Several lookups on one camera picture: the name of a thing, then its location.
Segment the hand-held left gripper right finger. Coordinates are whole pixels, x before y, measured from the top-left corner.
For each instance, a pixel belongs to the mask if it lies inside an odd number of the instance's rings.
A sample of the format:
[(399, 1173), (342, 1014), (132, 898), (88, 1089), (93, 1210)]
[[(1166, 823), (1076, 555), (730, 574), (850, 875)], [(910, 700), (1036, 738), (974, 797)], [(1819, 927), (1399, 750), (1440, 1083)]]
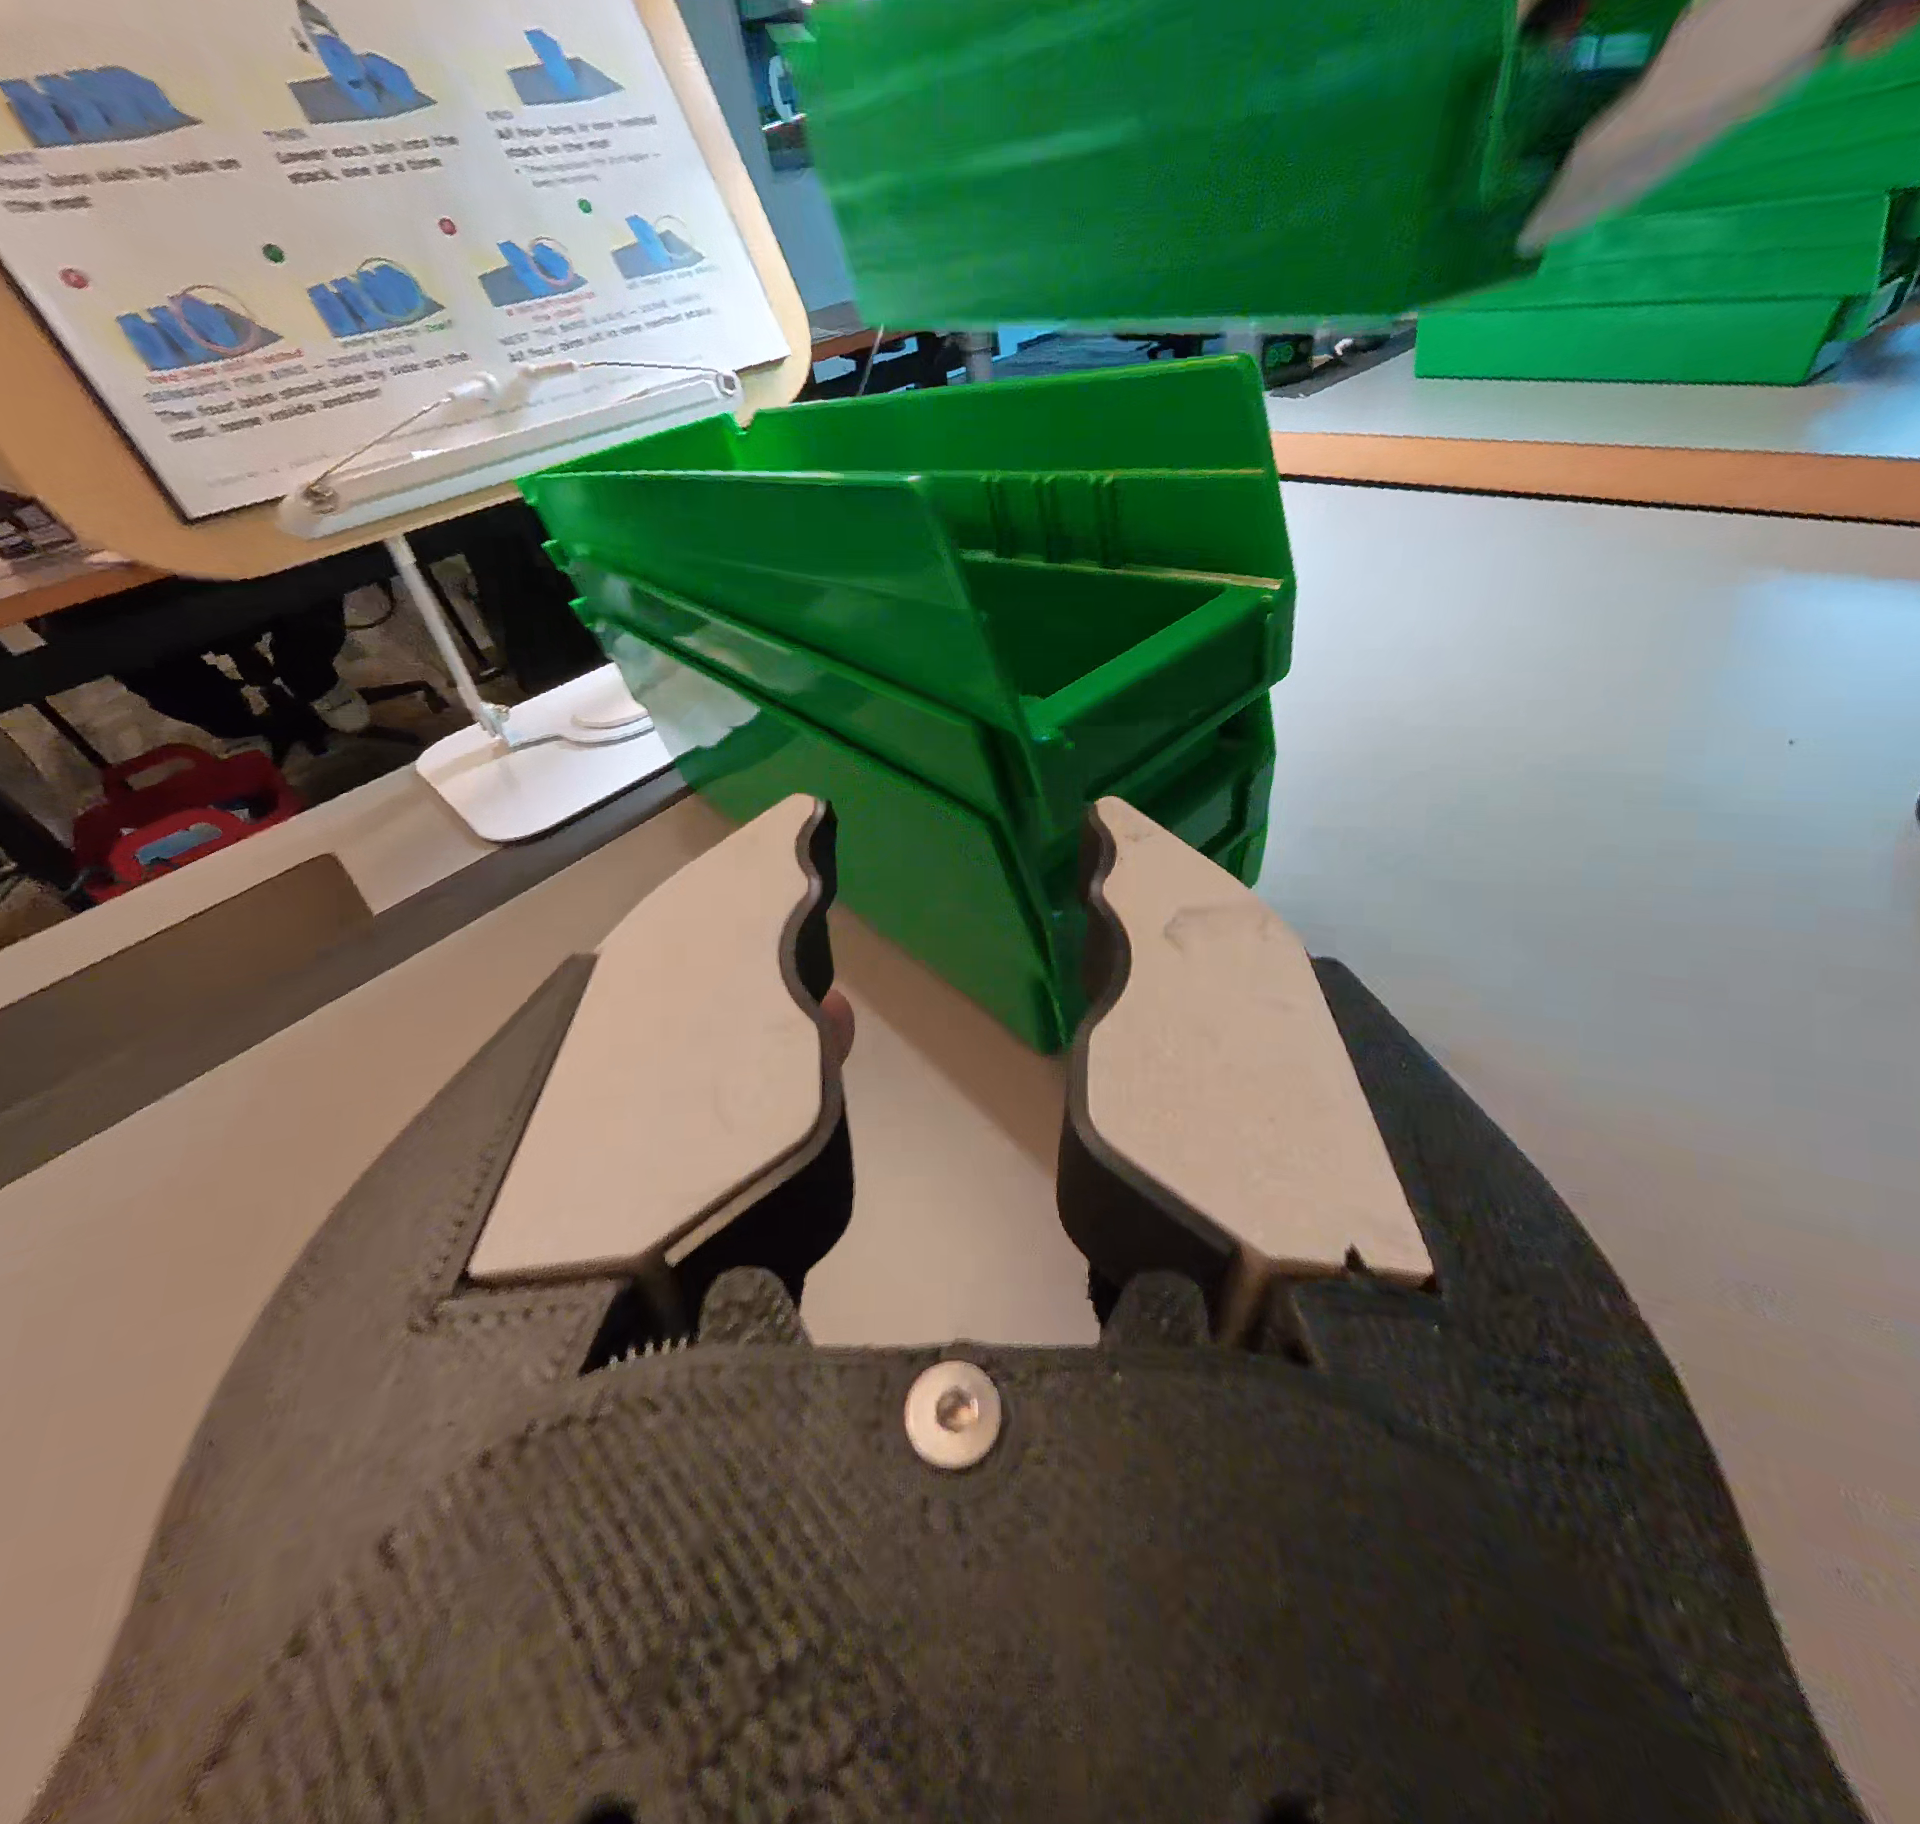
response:
[(1054, 1210), (1093, 1311), (1186, 1276), (1219, 1343), (1258, 1343), (1294, 1333), (1294, 1288), (1424, 1293), (1424, 1231), (1300, 935), (1125, 797), (1083, 816), (1081, 894)]

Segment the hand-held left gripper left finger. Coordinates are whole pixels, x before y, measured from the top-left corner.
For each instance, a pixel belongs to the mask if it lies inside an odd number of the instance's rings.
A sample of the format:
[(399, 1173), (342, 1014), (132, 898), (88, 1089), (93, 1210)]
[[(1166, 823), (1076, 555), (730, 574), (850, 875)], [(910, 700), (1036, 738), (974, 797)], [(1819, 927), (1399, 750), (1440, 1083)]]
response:
[(837, 811), (781, 797), (610, 927), (471, 1283), (627, 1283), (666, 1333), (735, 1266), (800, 1299), (853, 1204), (832, 900)]

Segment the green plastic storage bin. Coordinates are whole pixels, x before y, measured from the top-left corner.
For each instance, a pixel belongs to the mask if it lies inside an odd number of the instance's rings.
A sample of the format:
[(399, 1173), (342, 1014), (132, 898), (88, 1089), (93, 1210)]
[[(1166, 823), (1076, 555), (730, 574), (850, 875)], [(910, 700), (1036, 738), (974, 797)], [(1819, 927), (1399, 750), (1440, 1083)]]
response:
[(1294, 573), (1242, 353), (730, 414), (522, 480), (601, 634), (735, 623), (1104, 792), (1292, 669)]
[(806, 0), (874, 322), (1408, 317), (1520, 273), (1516, 0)]
[(781, 797), (832, 801), (841, 900), (1036, 1049), (1083, 1014), (1081, 846), (1100, 797), (1239, 881), (1262, 875), (1281, 623), (1254, 592), (1004, 691), (1012, 723), (639, 581), (577, 616), (702, 801), (735, 823)]
[(904, 604), (825, 649), (583, 553), (565, 573), (681, 778), (735, 822), (794, 792), (837, 801), (850, 881), (969, 863), (1059, 909), (1100, 797), (1258, 875), (1281, 597), (969, 562), (944, 649)]

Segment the grey desk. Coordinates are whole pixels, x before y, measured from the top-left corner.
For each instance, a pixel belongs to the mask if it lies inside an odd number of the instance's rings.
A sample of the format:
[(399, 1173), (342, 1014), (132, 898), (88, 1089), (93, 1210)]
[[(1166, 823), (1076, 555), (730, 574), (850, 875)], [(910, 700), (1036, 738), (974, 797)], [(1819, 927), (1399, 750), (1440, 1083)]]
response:
[[(1916, 1821), (1916, 528), (1287, 487), (1262, 898), (1512, 1133), (1660, 1333), (1872, 1821)], [(412, 783), (327, 807), (471, 923), (7, 1183), (7, 1821), (277, 1276), (399, 1127), (710, 837), (498, 898)]]

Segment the stack of green bins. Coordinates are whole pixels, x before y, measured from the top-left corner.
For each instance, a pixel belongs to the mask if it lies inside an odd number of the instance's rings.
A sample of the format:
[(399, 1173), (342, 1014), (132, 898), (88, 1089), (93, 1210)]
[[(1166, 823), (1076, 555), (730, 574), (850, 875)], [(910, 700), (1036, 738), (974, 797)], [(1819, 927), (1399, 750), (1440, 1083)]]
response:
[[(1520, 35), (1527, 145), (1550, 177), (1689, 4), (1592, 0), (1576, 35)], [(1893, 0), (1647, 195), (1424, 309), (1416, 376), (1810, 382), (1838, 364), (1916, 295), (1916, 15)]]

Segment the wooden document stand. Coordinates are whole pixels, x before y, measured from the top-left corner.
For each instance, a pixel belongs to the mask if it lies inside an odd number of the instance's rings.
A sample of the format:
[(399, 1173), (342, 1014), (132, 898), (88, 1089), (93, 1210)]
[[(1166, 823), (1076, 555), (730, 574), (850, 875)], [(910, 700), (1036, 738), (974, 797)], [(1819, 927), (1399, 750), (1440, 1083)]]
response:
[[(794, 283), (794, 267), (778, 249), (778, 237), (775, 237), (762, 208), (759, 208), (756, 177), (739, 160), (739, 145), (723, 124), (715, 89), (710, 89), (710, 75), (687, 35), (687, 18), (681, 18), (679, 0), (636, 0), (636, 4), (666, 58), (666, 75), (687, 101), (691, 131), (751, 237), (759, 273), (778, 300), (781, 334), (794, 339), (794, 353), (781, 364), (806, 361), (800, 293)], [(7, 276), (7, 331), (15, 331), (15, 325), (34, 325), (39, 334), (50, 334), (39, 325), (39, 317), (27, 312), (27, 300), (15, 293), (15, 283)], [(15, 381), (15, 388), (20, 388), (24, 361), (15, 346), (20, 346), (20, 334), (7, 334), (7, 381)], [(391, 564), (410, 587), (410, 597), (412, 597), (416, 616), (429, 618), (432, 639), (440, 645), (440, 663), (471, 712), (471, 729), (432, 744), (416, 759), (422, 787), (432, 787), (460, 816), (460, 823), (471, 837), (478, 837), (490, 846), (510, 846), (510, 838), (559, 829), (564, 822), (595, 811), (613, 792), (660, 778), (673, 761), (673, 755), (660, 738), (646, 712), (627, 697), (619, 669), (610, 669), (610, 663), (565, 688), (550, 688), (522, 703), (490, 703), (460, 663), (460, 649), (452, 639), (440, 600), (429, 592), (429, 574), (422, 574), (429, 549), (416, 544), (422, 521), (404, 528), (404, 517), (439, 499), (456, 499), (456, 493), (474, 493), (474, 487), (513, 487), (518, 493), (518, 480), (530, 480), (548, 465), (565, 465), (601, 448), (652, 435), (679, 423), (702, 423), (715, 414), (751, 419), (756, 414), (751, 381), (756, 376), (742, 376), (742, 381), (721, 376), (715, 382), (702, 382), (691, 397), (625, 391), (619, 403), (601, 403), (601, 406), (577, 403), (564, 423), (548, 423), (536, 431), (495, 431), (495, 439), (456, 439), (452, 423), (447, 423), (447, 425), (432, 425), (432, 439), (404, 439), (396, 449), (379, 449), (369, 465), (338, 460), (316, 480), (300, 484), (295, 493), (284, 493), (272, 505), (255, 505), (255, 508), (267, 508), (288, 539), (302, 539), (302, 544), (338, 539), (355, 521), (379, 528), (376, 549), (391, 555)]]

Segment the brown edged table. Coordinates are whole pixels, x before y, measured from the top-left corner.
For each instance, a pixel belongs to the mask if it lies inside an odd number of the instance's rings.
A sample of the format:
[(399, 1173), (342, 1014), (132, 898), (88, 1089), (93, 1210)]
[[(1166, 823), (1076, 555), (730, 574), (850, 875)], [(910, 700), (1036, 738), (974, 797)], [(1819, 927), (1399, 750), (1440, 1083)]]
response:
[(1422, 381), (1410, 352), (1266, 391), (1279, 468), (1312, 484), (1768, 517), (1920, 517), (1920, 325), (1813, 382)]

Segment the dark grey tape strip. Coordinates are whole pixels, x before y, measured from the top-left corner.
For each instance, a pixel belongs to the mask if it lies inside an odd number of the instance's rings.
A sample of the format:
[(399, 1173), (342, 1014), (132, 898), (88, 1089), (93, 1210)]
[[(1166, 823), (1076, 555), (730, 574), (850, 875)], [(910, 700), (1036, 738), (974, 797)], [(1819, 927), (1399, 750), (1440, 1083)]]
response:
[(358, 982), (542, 887), (687, 797), (679, 769), (369, 913), (344, 863), (302, 857), (7, 1006), (0, 1183), (135, 1116)]

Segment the red bag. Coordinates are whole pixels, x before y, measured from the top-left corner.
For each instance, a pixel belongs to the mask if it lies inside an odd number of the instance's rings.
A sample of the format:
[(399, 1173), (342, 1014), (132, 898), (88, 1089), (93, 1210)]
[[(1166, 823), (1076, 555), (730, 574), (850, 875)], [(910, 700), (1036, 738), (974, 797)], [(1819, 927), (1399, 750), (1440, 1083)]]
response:
[(100, 801), (74, 823), (78, 898), (100, 909), (295, 822), (307, 801), (258, 755), (159, 744), (100, 773)]

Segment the white printed instruction sheet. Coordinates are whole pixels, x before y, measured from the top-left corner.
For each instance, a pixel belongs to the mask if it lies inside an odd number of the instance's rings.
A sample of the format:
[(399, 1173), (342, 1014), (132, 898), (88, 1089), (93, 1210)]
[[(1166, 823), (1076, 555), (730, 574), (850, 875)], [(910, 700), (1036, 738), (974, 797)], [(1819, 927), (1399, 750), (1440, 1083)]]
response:
[(0, 0), (7, 276), (177, 517), (794, 353), (636, 0)]

